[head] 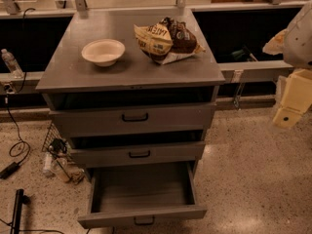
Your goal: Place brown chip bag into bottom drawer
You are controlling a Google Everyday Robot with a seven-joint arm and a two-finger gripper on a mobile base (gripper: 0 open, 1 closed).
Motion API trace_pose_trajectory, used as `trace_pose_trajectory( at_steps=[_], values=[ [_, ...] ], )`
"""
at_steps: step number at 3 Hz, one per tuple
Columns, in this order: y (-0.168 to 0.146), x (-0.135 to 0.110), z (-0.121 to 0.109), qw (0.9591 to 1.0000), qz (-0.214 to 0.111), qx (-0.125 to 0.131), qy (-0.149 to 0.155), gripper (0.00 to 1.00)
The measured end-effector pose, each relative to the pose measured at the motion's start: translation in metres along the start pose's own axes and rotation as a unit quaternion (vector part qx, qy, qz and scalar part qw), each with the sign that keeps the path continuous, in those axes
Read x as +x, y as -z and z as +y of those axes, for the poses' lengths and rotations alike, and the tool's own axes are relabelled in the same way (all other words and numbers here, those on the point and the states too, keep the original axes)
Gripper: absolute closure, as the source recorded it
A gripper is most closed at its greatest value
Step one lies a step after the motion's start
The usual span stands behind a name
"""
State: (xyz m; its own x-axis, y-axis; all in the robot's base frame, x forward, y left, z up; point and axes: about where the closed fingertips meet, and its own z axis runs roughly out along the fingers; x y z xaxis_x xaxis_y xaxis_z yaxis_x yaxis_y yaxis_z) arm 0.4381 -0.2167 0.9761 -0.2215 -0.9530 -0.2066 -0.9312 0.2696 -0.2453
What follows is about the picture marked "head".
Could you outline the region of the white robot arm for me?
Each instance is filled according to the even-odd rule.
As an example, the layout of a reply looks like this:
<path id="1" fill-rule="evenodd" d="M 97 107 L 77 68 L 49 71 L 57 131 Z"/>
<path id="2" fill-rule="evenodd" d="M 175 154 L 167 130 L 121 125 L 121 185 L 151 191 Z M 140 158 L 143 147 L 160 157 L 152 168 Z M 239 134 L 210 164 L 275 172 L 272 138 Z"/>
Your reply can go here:
<path id="1" fill-rule="evenodd" d="M 308 1 L 286 29 L 262 48 L 265 54 L 282 54 L 284 62 L 294 67 L 285 79 L 285 89 L 273 117 L 273 125 L 293 127 L 312 104 L 312 1 Z"/>

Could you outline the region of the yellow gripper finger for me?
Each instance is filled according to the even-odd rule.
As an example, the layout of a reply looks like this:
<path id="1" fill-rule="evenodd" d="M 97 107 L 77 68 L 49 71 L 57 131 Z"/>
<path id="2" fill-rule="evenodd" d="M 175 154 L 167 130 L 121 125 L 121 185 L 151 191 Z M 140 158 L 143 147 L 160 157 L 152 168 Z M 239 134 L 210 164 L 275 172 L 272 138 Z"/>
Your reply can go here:
<path id="1" fill-rule="evenodd" d="M 273 125 L 282 129 L 289 129 L 293 127 L 301 117 L 302 115 L 296 111 L 280 107 L 273 117 Z"/>

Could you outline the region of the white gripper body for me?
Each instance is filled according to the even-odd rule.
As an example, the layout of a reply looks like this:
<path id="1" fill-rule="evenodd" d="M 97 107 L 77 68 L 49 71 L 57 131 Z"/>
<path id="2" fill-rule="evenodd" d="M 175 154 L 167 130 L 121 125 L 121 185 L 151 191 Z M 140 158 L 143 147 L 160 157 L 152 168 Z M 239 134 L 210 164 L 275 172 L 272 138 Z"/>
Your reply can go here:
<path id="1" fill-rule="evenodd" d="M 296 69 L 288 77 L 280 76 L 276 90 L 276 109 L 304 114 L 312 104 L 312 71 Z"/>

